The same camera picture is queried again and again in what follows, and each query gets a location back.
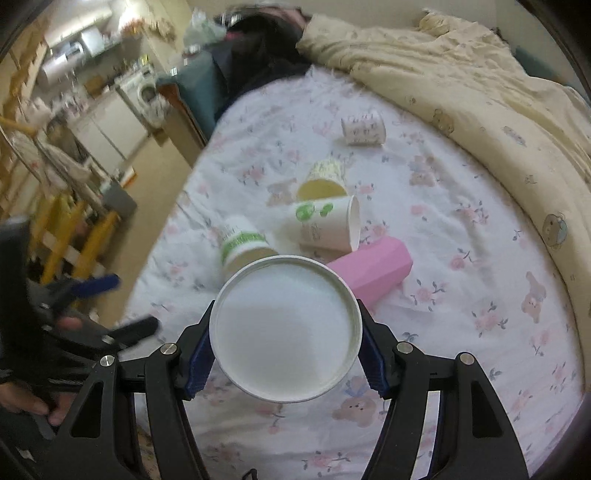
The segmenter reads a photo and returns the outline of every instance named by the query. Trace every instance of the pink faceted object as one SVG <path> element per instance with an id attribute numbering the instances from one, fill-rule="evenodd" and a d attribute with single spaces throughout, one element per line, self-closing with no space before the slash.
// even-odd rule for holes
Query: pink faceted object
<path id="1" fill-rule="evenodd" d="M 408 276 L 413 259 L 400 240 L 383 236 L 329 263 L 328 267 L 345 281 L 355 297 L 371 308 Z"/>

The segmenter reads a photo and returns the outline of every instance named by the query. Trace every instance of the metal screw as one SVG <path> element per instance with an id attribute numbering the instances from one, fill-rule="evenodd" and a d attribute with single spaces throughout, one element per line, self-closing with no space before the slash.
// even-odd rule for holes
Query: metal screw
<path id="1" fill-rule="evenodd" d="M 172 355 L 177 351 L 177 346 L 174 343 L 165 343 L 160 347 L 160 352 L 164 355 Z"/>
<path id="2" fill-rule="evenodd" d="M 103 367 L 110 367 L 115 362 L 115 357 L 113 355 L 105 355 L 103 358 L 100 359 L 100 364 Z"/>
<path id="3" fill-rule="evenodd" d="M 460 362 L 464 365 L 472 365 L 474 363 L 474 356 L 469 353 L 463 353 L 460 355 Z"/>
<path id="4" fill-rule="evenodd" d="M 396 346 L 396 350 L 398 350 L 400 353 L 410 353 L 413 351 L 413 346 L 408 342 L 400 342 Z"/>

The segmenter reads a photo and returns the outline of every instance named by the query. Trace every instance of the blanket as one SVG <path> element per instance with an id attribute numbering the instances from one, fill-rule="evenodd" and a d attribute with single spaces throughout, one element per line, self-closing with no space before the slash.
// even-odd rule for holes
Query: blanket
<path id="1" fill-rule="evenodd" d="M 310 60 L 419 116 L 473 154 L 525 210 L 567 286 L 591 386 L 591 109 L 570 87 L 529 77 L 478 23 L 427 14 L 413 30 L 315 15 Z M 536 309 L 541 299 L 531 298 Z"/>

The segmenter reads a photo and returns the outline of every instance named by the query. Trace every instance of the green stripe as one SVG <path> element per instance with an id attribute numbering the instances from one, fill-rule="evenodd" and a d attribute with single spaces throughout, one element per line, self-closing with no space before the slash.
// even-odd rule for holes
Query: green stripe
<path id="1" fill-rule="evenodd" d="M 234 250 L 236 247 L 239 247 L 242 244 L 247 244 L 248 242 L 266 242 L 267 240 L 263 237 L 260 233 L 256 232 L 242 232 L 238 236 L 234 237 L 231 241 L 227 244 L 224 244 L 222 247 L 222 263 L 224 263 L 228 257 L 228 255 Z"/>

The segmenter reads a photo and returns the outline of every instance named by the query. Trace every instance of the white bed sheet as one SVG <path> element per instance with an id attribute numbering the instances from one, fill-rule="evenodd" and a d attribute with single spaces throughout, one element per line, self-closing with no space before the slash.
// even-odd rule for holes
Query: white bed sheet
<path id="1" fill-rule="evenodd" d="M 341 117 L 373 108 L 384 117 L 386 144 L 345 145 Z M 251 92 L 219 122 L 129 301 L 127 319 L 149 312 L 164 325 L 158 340 L 133 356 L 174 342 L 215 298 L 223 284 L 217 233 L 226 216 L 244 214 L 281 253 L 301 253 L 273 236 L 270 207 L 292 202 L 311 165 L 329 155 L 345 163 L 350 192 L 359 197 L 362 242 L 395 236 L 414 260 L 400 288 L 376 305 L 375 320 L 430 355 L 473 352 L 534 471 L 583 391 L 570 301 L 544 244 L 506 191 L 453 141 L 319 67 Z M 286 405 L 246 395 L 214 365 L 205 390 L 186 407 L 212 478 L 257 468 L 262 479 L 357 480 L 387 402 L 368 388 L 358 363 L 327 394 Z M 138 417 L 146 425 L 142 400 Z M 426 474 L 436 418 L 430 403 L 415 478 Z"/>

